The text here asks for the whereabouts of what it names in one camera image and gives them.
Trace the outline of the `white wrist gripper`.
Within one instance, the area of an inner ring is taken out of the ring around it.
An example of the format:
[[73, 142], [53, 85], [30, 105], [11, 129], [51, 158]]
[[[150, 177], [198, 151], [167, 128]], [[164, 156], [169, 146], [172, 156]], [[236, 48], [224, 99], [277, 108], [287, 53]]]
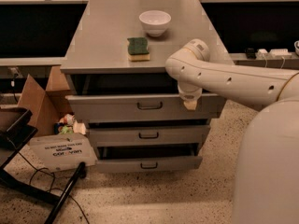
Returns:
[[191, 111], [195, 111], [197, 100], [202, 95], [202, 89], [185, 82], [178, 83], [178, 93], [180, 98], [185, 101], [184, 106]]

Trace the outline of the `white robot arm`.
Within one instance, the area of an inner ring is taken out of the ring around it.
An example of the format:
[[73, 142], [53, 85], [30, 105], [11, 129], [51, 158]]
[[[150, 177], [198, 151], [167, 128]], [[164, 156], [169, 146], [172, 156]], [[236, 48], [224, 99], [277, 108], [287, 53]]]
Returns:
[[189, 110], [197, 107], [203, 90], [257, 110], [299, 97], [296, 70], [212, 63], [209, 58], [206, 43], [194, 39], [166, 60], [165, 70], [177, 81]]

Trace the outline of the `white robot base body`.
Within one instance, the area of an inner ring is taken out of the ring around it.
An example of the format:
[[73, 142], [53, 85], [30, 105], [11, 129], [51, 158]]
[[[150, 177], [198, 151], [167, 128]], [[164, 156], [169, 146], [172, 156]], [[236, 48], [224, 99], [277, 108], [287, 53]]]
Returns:
[[299, 224], [299, 101], [276, 102], [251, 121], [236, 165], [233, 224]]

